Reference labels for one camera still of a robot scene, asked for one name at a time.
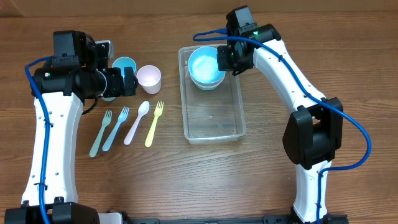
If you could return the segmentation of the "blue plastic cup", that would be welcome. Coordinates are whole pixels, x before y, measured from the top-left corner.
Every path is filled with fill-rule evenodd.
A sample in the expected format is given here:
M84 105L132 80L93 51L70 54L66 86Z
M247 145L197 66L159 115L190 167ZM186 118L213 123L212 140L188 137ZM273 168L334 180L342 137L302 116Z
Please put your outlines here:
M113 68L119 68L121 70L121 76L124 77L124 68L131 67L133 69L134 74L136 74L137 65L136 62L130 57L119 57L117 58L113 64Z

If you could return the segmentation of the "blue plastic fork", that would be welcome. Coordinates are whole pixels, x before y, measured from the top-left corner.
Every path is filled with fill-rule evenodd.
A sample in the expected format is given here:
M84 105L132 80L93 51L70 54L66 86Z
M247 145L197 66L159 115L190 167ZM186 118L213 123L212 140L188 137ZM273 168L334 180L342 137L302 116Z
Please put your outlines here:
M121 113L118 116L117 123L115 124L113 130L110 132L108 138L106 139L105 143L103 144L102 150L104 152L107 152L110 150L121 124L123 122L125 122L125 120L127 120L128 115L129 115L129 108L127 106L124 106Z

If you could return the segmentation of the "pink plastic cup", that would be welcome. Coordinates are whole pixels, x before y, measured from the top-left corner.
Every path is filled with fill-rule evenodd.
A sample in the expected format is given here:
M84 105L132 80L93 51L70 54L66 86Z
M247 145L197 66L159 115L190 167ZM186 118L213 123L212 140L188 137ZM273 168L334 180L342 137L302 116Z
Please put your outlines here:
M145 65L137 71L137 79L148 94L156 94L161 88L161 71L153 65Z

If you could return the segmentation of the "white plastic spoon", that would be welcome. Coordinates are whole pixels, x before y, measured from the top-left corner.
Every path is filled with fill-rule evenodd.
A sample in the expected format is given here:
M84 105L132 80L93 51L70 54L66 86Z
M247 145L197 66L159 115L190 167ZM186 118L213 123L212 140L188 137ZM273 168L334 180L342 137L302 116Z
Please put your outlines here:
M134 121L133 125L131 126L129 132L127 133L126 137L124 138L124 144L126 146L130 145L130 143L132 142L132 139L136 133L137 127L141 121L141 118L143 116L145 116L150 109L150 103L148 101L144 101L141 103L141 105L138 108L138 114L137 114L137 118Z

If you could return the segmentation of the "blue plastic bowl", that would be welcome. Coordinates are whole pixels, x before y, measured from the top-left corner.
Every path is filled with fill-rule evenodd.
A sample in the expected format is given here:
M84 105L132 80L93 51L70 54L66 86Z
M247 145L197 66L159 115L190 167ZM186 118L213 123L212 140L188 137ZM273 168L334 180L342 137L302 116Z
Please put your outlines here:
M210 46L193 51L188 59L188 70L196 82L212 86L224 79L226 72L218 69L217 55L217 48Z

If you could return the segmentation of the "green plastic fork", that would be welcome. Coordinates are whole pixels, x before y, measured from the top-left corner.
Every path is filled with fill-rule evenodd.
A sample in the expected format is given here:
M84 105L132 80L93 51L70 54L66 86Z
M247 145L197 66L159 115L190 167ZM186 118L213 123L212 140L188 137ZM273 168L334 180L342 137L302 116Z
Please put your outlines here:
M112 115L113 115L113 112L111 110L107 110L105 112L99 133L90 149L90 152L89 152L90 157L95 157L97 155L104 131L105 131L106 127L110 124L110 122L112 120Z

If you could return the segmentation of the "green plastic bowl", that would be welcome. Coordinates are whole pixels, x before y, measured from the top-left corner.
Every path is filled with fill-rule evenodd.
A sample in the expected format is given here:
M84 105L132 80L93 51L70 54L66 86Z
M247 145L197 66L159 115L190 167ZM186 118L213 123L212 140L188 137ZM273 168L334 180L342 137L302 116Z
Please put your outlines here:
M220 80L218 80L215 83L200 83L197 80L195 80L193 77L190 77L192 82L201 90L205 90L205 91L210 91L210 90L214 90L215 88L217 88L222 81L224 80L224 77L221 78Z

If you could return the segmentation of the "yellow plastic fork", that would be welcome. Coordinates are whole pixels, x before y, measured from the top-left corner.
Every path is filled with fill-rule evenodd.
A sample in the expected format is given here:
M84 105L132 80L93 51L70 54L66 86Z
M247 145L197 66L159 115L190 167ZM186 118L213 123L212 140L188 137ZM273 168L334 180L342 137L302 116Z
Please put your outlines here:
M152 121L151 127L150 127L148 135L146 137L145 147L151 147L151 145L153 143L155 129L157 126L157 121L158 121L159 117L162 115L163 108L164 108L164 102L158 101L157 105L155 107L155 111L154 111L154 119Z

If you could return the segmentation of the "green plastic cup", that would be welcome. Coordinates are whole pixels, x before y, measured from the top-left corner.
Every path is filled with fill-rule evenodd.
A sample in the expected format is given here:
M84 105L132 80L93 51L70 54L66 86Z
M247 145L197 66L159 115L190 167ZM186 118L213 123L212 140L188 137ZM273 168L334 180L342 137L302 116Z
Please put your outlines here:
M101 98L103 101L113 101L116 97L109 97L109 98Z

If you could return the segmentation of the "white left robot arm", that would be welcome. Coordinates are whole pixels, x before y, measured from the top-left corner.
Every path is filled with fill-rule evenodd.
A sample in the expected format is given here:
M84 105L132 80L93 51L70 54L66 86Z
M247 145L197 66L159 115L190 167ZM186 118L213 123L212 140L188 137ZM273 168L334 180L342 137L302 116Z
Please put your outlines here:
M75 30L53 34L54 53L25 66L35 106L35 141L30 176L18 208L5 224L127 223L122 212L100 213L78 201L76 135L87 99L133 96L138 86L131 67L111 68L114 46Z

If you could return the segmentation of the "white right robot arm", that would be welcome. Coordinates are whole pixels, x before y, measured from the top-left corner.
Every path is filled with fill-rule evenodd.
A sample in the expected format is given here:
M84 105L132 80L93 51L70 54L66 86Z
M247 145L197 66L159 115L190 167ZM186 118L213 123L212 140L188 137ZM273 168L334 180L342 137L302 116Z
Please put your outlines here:
M292 60L281 35L271 24L259 26L247 6L226 15L226 45L218 47L218 68L234 76L257 68L274 87L289 120L282 138L295 164L296 197L290 223L347 223L345 215L330 215L325 205L326 169L341 147L343 119L338 98L318 91Z

